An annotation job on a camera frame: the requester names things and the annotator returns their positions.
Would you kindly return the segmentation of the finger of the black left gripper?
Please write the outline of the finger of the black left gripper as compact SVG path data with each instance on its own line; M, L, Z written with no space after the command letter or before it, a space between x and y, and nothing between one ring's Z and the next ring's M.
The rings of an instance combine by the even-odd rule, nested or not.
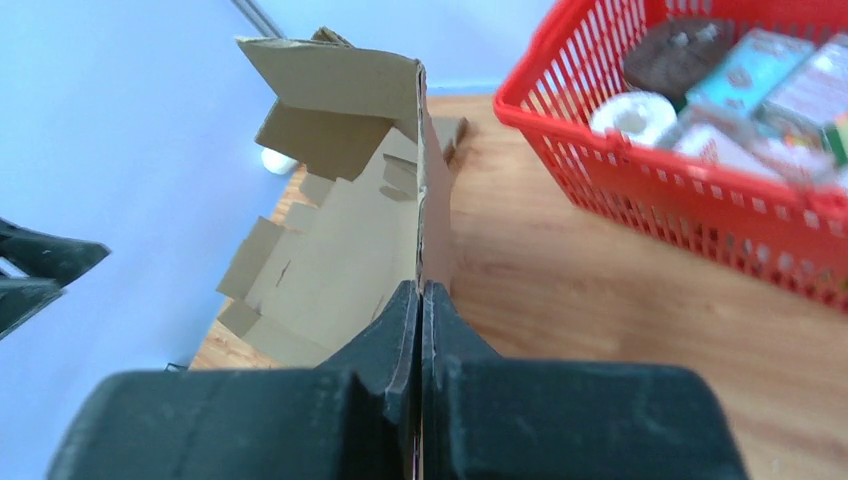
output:
M22 274L1 272L1 336L64 294L64 288L110 254L102 243L39 232L1 221L1 258Z

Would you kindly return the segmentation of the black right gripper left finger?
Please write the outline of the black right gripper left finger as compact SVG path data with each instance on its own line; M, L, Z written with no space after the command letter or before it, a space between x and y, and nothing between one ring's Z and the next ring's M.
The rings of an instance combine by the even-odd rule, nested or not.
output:
M409 479L419 295L313 368L133 371L104 380L52 479Z

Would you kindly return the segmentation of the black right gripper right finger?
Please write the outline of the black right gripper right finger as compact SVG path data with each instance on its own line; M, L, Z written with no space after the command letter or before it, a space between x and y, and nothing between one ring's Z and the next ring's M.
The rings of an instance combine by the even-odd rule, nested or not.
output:
M426 479L744 479L694 371L498 354L428 282L421 319Z

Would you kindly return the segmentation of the brown cardboard box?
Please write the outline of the brown cardboard box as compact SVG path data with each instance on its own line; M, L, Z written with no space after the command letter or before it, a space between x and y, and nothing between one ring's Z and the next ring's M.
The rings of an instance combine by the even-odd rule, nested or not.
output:
M312 367L402 282L451 283L450 162L468 123L429 114L421 61L328 28L237 43L276 94L256 142L301 163L299 193L232 257L217 287L226 305L193 366Z

